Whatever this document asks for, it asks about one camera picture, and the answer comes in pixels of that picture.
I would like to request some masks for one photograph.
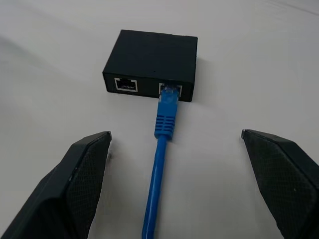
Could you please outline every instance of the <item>blue cable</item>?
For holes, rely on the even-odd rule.
[[[156,216],[160,200],[161,179],[163,176],[167,140],[173,137],[179,91],[165,87],[159,96],[158,114],[155,125],[156,148],[149,197],[145,211],[142,239],[153,239]]]

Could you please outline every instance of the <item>box top surface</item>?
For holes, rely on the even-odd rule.
[[[104,73],[194,84],[197,37],[122,30]]]

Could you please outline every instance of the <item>ethernet port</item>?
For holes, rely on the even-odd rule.
[[[127,78],[114,78],[115,86],[118,91],[129,91],[137,92],[138,91],[138,82],[137,80],[131,80]]]
[[[166,84],[163,84],[163,83],[160,83],[160,84],[159,84],[159,95],[160,95],[160,92],[165,88],[165,86],[167,86],[167,85],[166,85]],[[178,89],[178,92],[179,92],[179,96],[178,96],[178,97],[180,97],[180,96],[181,96],[182,86],[177,85],[177,86],[174,86],[174,87]]]

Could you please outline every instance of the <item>white table surface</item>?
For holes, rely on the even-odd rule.
[[[241,130],[319,162],[317,0],[1,0],[0,234],[75,141],[113,135],[91,239],[138,239],[157,99],[107,93],[121,29],[197,36],[192,103],[168,145],[157,238],[282,239]]]

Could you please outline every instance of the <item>ethernet adapter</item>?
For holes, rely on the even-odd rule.
[[[191,102],[197,37],[121,30],[103,70],[108,92],[158,98],[175,86],[179,100]]]

